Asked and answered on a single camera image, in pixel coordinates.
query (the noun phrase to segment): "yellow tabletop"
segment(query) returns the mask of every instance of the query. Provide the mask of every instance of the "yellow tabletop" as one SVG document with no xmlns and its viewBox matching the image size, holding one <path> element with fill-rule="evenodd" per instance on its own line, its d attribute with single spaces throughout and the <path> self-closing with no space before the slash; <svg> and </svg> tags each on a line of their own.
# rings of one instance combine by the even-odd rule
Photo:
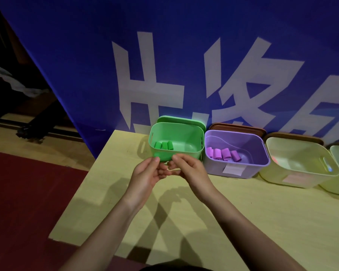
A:
<svg viewBox="0 0 339 271">
<path fill-rule="evenodd" d="M 81 245 L 122 196 L 133 168 L 150 156 L 147 141 L 147 135 L 114 131 L 49 237 Z M 210 178 L 306 269 L 339 270 L 339 196 L 259 177 Z M 156 184 L 116 255 L 148 264 L 181 259 L 215 271 L 248 270 L 211 212 L 175 176 Z"/>
</svg>

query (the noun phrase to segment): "paper label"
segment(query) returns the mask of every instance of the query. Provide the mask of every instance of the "paper label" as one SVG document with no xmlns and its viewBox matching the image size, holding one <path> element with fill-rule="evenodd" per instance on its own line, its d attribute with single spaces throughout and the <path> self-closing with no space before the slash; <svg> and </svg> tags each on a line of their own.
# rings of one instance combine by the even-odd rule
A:
<svg viewBox="0 0 339 271">
<path fill-rule="evenodd" d="M 245 165 L 241 165 L 241 164 L 226 164 L 225 169 L 222 171 L 222 173 L 226 173 L 226 174 L 232 174 L 232 175 L 236 175 L 236 176 L 241 176 L 242 172 L 244 172 L 246 166 Z"/>
<path fill-rule="evenodd" d="M 309 187 L 313 185 L 314 180 L 315 179 L 313 175 L 294 172 L 285 177 L 285 179 L 283 179 L 283 182 L 296 184 L 301 187 Z"/>
</svg>

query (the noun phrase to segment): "person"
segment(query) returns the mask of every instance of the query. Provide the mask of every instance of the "person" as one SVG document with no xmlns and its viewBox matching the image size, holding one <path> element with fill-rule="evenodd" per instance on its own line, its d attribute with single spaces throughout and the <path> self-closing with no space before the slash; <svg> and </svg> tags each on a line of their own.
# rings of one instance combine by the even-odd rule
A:
<svg viewBox="0 0 339 271">
<path fill-rule="evenodd" d="M 305 270 L 216 189 L 201 161 L 186 154 L 175 154 L 167 165 L 155 157 L 135 167 L 122 198 L 60 271 L 105 270 L 155 184 L 170 175 L 181 176 L 188 182 L 250 270 Z"/>
</svg>

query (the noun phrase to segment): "person's right hand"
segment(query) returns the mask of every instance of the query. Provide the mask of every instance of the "person's right hand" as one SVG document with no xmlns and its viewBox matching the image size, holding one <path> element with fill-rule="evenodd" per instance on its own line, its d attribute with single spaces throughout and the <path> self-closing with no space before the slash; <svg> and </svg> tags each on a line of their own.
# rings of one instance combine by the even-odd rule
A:
<svg viewBox="0 0 339 271">
<path fill-rule="evenodd" d="M 171 171 L 171 174 L 184 178 L 196 197 L 203 203 L 217 191 L 200 160 L 186 154 L 176 154 L 167 165 L 169 170 L 180 168 Z"/>
</svg>

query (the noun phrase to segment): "red floor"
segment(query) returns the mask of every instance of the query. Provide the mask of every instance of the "red floor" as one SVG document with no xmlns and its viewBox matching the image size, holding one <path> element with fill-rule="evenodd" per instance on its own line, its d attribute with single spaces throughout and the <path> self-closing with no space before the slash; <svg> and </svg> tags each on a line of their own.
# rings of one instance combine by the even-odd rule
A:
<svg viewBox="0 0 339 271">
<path fill-rule="evenodd" d="M 76 250 L 48 235 L 86 174 L 0 153 L 0 271 L 58 270 Z M 109 269 L 142 267 L 115 257 Z"/>
</svg>

